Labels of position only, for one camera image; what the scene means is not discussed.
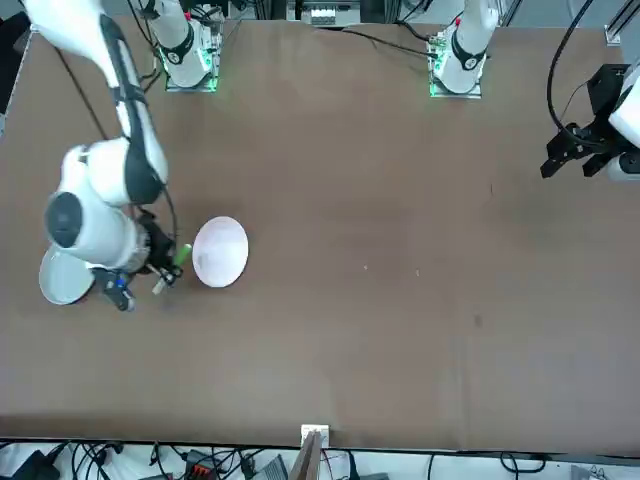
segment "white plate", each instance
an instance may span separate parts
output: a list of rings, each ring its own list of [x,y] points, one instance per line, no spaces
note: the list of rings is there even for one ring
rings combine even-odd
[[[249,239],[236,220],[209,220],[193,242],[193,269],[210,287],[226,287],[242,274],[249,258]]]
[[[78,301],[89,291],[94,280],[84,261],[61,252],[54,245],[42,257],[40,290],[51,303],[68,305]]]

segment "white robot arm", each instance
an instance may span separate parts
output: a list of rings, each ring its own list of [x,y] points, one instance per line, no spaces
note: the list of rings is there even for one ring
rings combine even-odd
[[[466,0],[460,22],[443,32],[447,48],[434,71],[447,90],[465,94],[476,86],[498,20],[498,9],[490,0]]]
[[[211,72],[207,64],[208,27],[188,21],[178,0],[140,0],[141,14],[158,40],[167,73],[181,88],[198,85]]]
[[[72,148],[62,180],[45,213],[47,234],[62,251],[85,262],[121,310],[133,307],[128,278],[173,268],[174,243],[143,211],[134,219],[121,207],[156,201],[166,188],[167,161],[156,138],[131,52],[99,0],[27,0],[32,23],[55,46],[82,55],[102,70],[116,105],[118,138]]]

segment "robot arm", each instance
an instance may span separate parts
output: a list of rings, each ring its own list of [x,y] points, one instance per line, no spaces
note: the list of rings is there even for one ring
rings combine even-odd
[[[452,22],[443,32],[447,49],[434,72],[447,90],[465,94],[476,86],[498,20],[490,0],[466,0],[459,24]]]
[[[99,0],[72,7],[67,0],[27,0],[26,7],[47,40],[102,70],[122,131],[118,138],[66,154],[62,180],[45,213],[48,236],[62,251],[87,262],[118,308],[131,309],[129,275],[160,271],[172,280],[181,273],[170,256],[174,242],[153,216],[144,213],[134,221],[121,211],[125,205],[155,202],[168,177],[131,52]]]
[[[640,180],[640,65],[605,64],[587,88],[594,120],[584,128],[566,125],[573,136],[560,130],[547,144],[542,177],[555,175],[570,160],[590,157],[582,166],[585,177],[606,167],[612,180]]]

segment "metal bracket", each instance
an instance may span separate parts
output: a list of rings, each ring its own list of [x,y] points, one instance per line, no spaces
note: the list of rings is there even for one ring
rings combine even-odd
[[[304,441],[310,433],[318,432],[322,448],[329,448],[329,425],[302,425],[300,427],[300,445],[304,445]]]
[[[607,47],[619,47],[622,44],[620,34],[613,35],[609,32],[609,25],[604,26],[604,38],[607,41]]]

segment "small object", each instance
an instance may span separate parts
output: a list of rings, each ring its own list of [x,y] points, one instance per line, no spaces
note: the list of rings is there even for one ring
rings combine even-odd
[[[206,479],[216,471],[216,462],[213,456],[204,454],[198,450],[189,450],[185,463],[185,478]]]
[[[210,287],[226,287],[244,271],[249,239],[242,225],[231,217],[209,220],[193,242],[193,268]]]
[[[336,9],[321,7],[311,9],[311,25],[335,25]]]
[[[260,470],[253,480],[287,480],[288,473],[282,460],[282,455],[278,454],[266,467]]]
[[[300,427],[300,445],[304,445],[307,435],[313,432],[320,433],[320,446],[322,448],[329,448],[329,425],[302,425]]]
[[[92,268],[91,272],[102,293],[118,310],[130,312],[135,308],[136,301],[129,290],[128,278],[124,273],[99,267]]]
[[[47,300],[55,305],[68,305],[89,291],[94,277],[83,260],[51,245],[40,263],[39,282]]]
[[[182,246],[182,248],[178,250],[178,253],[176,253],[176,256],[173,258],[173,264],[176,267],[182,266],[184,261],[187,259],[187,257],[191,253],[192,249],[193,247],[191,245],[189,245],[188,243],[185,243]],[[158,280],[158,282],[151,289],[151,292],[154,295],[160,295],[160,293],[162,293],[162,290],[164,290],[164,287],[166,286],[167,286],[167,282],[164,281],[164,278],[160,278],[160,280]]]

